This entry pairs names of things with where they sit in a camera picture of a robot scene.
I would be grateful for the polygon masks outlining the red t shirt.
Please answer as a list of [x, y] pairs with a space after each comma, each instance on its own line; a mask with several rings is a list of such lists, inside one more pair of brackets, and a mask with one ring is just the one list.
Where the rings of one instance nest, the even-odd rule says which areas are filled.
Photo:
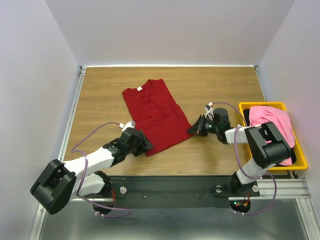
[[153, 145], [145, 153], [148, 157], [191, 138], [187, 133], [191, 124], [163, 79], [149, 79], [142, 86], [127, 88], [122, 96], [135, 128]]

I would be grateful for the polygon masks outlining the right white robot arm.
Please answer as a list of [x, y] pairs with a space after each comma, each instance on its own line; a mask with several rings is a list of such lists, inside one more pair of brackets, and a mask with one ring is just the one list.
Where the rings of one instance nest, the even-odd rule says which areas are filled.
[[[270, 168], [289, 159], [292, 153], [291, 147], [271, 121], [232, 128], [227, 113], [222, 116], [209, 113], [208, 116], [200, 115], [187, 133], [202, 137], [215, 134], [221, 143], [234, 144], [239, 170], [231, 177], [230, 190], [235, 195], [242, 195], [253, 182]], [[239, 160], [238, 144], [248, 144], [251, 152], [251, 159], [243, 166]]]

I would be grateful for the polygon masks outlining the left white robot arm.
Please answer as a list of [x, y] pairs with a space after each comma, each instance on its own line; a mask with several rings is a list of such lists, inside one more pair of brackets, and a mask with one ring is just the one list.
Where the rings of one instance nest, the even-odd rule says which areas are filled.
[[32, 185], [30, 193], [51, 215], [75, 198], [89, 194], [106, 197], [111, 193], [111, 184], [98, 172], [123, 162], [127, 155], [137, 157], [153, 147], [141, 130], [129, 127], [119, 138], [90, 154], [67, 162], [51, 160]]

